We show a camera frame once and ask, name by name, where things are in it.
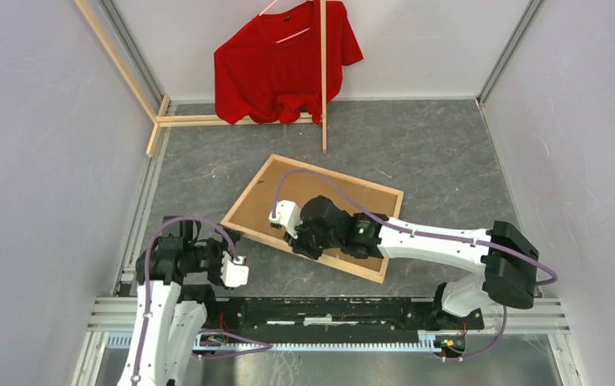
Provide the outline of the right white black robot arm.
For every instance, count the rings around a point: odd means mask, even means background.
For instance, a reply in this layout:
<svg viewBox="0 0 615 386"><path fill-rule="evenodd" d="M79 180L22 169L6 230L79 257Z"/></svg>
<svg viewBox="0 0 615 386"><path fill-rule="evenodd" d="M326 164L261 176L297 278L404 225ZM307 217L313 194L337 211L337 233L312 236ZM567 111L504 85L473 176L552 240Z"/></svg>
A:
<svg viewBox="0 0 615 386"><path fill-rule="evenodd" d="M303 207L277 202L269 223L285 230L293 253L313 260L337 249L355 259L406 258L466 271L434 295L430 315L441 328L492 303L520 310L534 305L539 252L508 222L474 230L423 226L369 211L349 214L320 195Z"/></svg>

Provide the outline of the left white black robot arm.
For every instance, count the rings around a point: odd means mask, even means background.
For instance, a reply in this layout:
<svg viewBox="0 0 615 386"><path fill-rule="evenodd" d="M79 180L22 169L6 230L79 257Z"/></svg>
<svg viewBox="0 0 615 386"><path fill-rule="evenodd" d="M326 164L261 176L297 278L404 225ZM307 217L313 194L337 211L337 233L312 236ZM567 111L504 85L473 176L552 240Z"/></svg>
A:
<svg viewBox="0 0 615 386"><path fill-rule="evenodd" d="M214 286L245 285L237 232L199 216L163 220L137 259L137 309L119 385L180 385L195 338L219 317Z"/></svg>

